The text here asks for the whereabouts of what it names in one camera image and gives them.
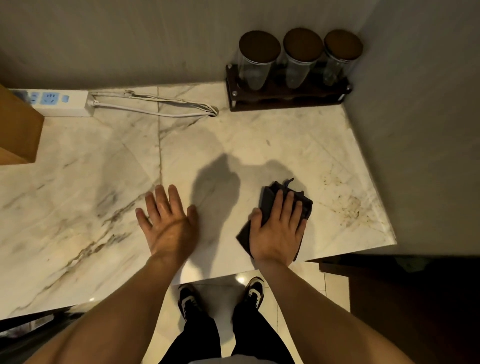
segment pant leg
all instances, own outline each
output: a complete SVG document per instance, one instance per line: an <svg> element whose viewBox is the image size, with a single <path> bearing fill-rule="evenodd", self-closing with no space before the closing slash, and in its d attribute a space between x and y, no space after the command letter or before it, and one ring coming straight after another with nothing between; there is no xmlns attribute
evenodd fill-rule
<svg viewBox="0 0 480 364"><path fill-rule="evenodd" d="M183 332L170 345L159 364L188 364L194 360L220 358L220 336L214 319L201 312L185 323Z"/></svg>
<svg viewBox="0 0 480 364"><path fill-rule="evenodd" d="M294 364L277 332L251 304L241 302L235 307L232 326L237 342L232 355L243 354L277 364Z"/></svg>

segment wall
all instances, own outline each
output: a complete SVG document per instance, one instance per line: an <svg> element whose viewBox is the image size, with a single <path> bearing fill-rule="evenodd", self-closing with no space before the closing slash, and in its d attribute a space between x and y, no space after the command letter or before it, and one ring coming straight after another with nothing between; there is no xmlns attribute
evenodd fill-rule
<svg viewBox="0 0 480 364"><path fill-rule="evenodd" d="M382 0L346 100L398 247L480 255L480 3Z"/></svg>
<svg viewBox="0 0 480 364"><path fill-rule="evenodd" d="M0 83L94 88L222 80L240 36L361 26L378 0L0 0Z"/></svg>

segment person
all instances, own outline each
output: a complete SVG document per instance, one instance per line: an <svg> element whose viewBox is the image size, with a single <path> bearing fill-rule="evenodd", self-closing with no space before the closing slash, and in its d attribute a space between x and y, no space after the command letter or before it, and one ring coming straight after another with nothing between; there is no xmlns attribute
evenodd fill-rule
<svg viewBox="0 0 480 364"><path fill-rule="evenodd" d="M411 364L393 343L328 300L288 266L300 244L306 221L293 195L276 195L271 216L250 216L250 250L285 317L305 364ZM176 272L194 251L199 237L195 206L184 213L175 186L147 193L146 209L136 209L151 256L145 266L75 323L47 342L28 364L140 363L152 338L165 293ZM220 358L215 322L202 309L191 286L180 287L179 308L186 319L160 364L167 363L293 363L286 346L258 312L263 281L254 278L235 307L232 325L236 346Z"/></svg>

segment shoe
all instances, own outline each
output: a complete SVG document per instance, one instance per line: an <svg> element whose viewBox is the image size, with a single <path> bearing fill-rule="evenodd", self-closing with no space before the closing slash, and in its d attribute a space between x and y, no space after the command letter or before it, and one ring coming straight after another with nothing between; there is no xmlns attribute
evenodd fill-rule
<svg viewBox="0 0 480 364"><path fill-rule="evenodd" d="M197 290L191 284L182 284L179 287L179 309L185 319L203 312L199 302L199 294Z"/></svg>
<svg viewBox="0 0 480 364"><path fill-rule="evenodd" d="M264 284L264 280L260 277L253 277L245 287L243 302L252 304L256 309L259 309L264 300Z"/></svg>

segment hand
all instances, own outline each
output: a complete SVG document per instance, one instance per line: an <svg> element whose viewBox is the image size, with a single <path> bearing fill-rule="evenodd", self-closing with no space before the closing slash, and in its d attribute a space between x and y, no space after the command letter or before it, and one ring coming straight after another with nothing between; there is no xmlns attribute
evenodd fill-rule
<svg viewBox="0 0 480 364"><path fill-rule="evenodd" d="M152 257L159 257L178 269L192 254L198 242L198 214L194 205L183 212L177 188L168 187L168 196L162 185L145 195L150 221L141 208L135 210L138 224L145 234Z"/></svg>
<svg viewBox="0 0 480 364"><path fill-rule="evenodd" d="M250 216L250 252L256 261L274 260L287 267L292 263L307 226L306 219L299 225L301 205L298 201L292 214L293 192L287 194L283 203L283 192L279 190L270 218L263 226L261 210L254 209Z"/></svg>

